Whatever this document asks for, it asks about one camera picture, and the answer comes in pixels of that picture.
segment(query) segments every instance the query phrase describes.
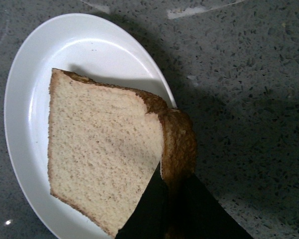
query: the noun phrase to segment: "granite countertop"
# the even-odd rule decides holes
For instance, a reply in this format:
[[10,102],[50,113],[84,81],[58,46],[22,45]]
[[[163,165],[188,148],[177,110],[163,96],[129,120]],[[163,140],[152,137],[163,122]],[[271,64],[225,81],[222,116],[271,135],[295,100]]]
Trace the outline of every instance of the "granite countertop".
[[299,1],[0,0],[0,239],[52,239],[4,137],[4,90],[25,38],[64,13],[134,36],[194,122],[196,174],[255,239],[299,239]]

